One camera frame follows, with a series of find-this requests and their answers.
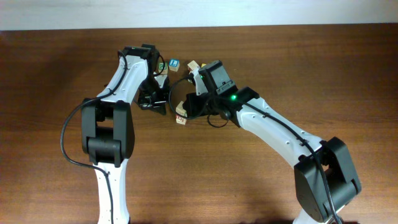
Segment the green N block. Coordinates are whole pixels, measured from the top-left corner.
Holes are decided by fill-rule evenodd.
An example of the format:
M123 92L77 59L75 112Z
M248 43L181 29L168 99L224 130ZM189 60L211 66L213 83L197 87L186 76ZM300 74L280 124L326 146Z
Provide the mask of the green N block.
M181 101L177 105L177 107L175 108L175 111L176 111L177 116L179 116L181 118L187 117L187 111L183 108L183 101Z

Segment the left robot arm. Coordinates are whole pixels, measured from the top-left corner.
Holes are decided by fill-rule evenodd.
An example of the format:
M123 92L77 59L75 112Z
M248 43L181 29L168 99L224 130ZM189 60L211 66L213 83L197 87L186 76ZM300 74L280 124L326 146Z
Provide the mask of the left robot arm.
M83 152L95 168L99 223L129 223L126 167L135 143L131 106L166 114L169 78L157 69L163 61L154 45L125 47L111 81L98 100L81 109Z

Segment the red E block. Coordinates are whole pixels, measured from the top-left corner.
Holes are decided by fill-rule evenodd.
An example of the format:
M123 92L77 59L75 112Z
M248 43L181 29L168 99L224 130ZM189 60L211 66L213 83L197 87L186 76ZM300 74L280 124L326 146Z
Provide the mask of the red E block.
M182 125L186 125L187 120L179 115L175 116L175 120L177 124L182 124Z

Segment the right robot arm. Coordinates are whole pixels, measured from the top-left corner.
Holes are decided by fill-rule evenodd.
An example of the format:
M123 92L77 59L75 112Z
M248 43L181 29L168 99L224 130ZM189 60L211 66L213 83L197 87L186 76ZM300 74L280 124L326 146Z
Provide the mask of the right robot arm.
M222 95L189 93L183 108L190 116L220 115L262 139L293 168L302 210L294 223L342 223L338 212L361 192L347 145L312 135L274 111L249 87Z

